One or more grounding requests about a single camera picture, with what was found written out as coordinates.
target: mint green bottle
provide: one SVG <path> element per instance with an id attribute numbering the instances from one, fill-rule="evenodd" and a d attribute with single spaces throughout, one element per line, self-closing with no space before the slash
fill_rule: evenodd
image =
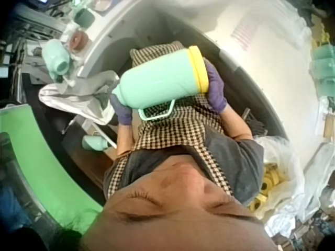
<path id="1" fill-rule="evenodd" d="M 46 43 L 42 49 L 42 57 L 53 79 L 69 71 L 70 55 L 58 39 L 51 39 Z"/>
<path id="2" fill-rule="evenodd" d="M 119 101 L 139 110 L 142 120 L 171 114 L 175 100 L 208 91 L 203 57 L 196 46 L 183 49 L 134 67 L 124 73 L 113 90 Z M 171 101 L 164 115 L 147 118 L 143 109 Z"/>

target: hand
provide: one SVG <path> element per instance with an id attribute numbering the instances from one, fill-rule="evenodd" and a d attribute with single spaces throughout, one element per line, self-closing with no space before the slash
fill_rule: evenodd
<path id="1" fill-rule="evenodd" d="M 215 66 L 207 59 L 204 60 L 209 80 L 209 90 L 207 93 L 208 103 L 217 113 L 222 113 L 227 107 L 227 100 L 224 95 L 224 82 L 221 79 Z"/>
<path id="2" fill-rule="evenodd" d="M 132 109 L 121 104 L 115 94 L 111 94 L 109 101 L 111 106 L 114 108 L 119 123 L 125 126 L 130 126 L 132 123 Z"/>

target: sleeve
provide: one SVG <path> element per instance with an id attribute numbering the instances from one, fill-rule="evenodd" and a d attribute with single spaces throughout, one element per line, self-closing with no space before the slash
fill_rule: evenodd
<path id="1" fill-rule="evenodd" d="M 226 175 L 235 198 L 247 206 L 262 185 L 263 147 L 254 140 L 235 141 L 212 130 L 206 130 L 206 144 Z"/>

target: yellow roll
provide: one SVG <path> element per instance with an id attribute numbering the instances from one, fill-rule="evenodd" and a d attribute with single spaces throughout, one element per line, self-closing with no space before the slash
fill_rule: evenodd
<path id="1" fill-rule="evenodd" d="M 273 185 L 274 186 L 278 185 L 279 175 L 278 175 L 277 171 L 276 170 L 271 170 L 269 174 L 271 175 L 271 181 L 272 181 Z"/>
<path id="2" fill-rule="evenodd" d="M 257 195 L 256 198 L 261 202 L 266 202 L 267 201 L 267 196 L 262 195 L 261 193 L 259 195 Z"/>
<path id="3" fill-rule="evenodd" d="M 262 189 L 261 189 L 261 194 L 263 195 L 268 195 L 269 191 L 273 188 L 273 183 L 271 179 L 264 177 L 263 179 L 263 184 L 262 184 Z"/>
<path id="4" fill-rule="evenodd" d="M 255 212 L 260 206 L 261 206 L 261 202 L 257 199 L 255 199 L 249 206 L 249 209 L 251 212 Z"/>
<path id="5" fill-rule="evenodd" d="M 269 173 L 266 173 L 266 174 L 264 175 L 264 178 L 268 178 L 269 180 L 272 181 L 271 175 L 270 175 Z"/>

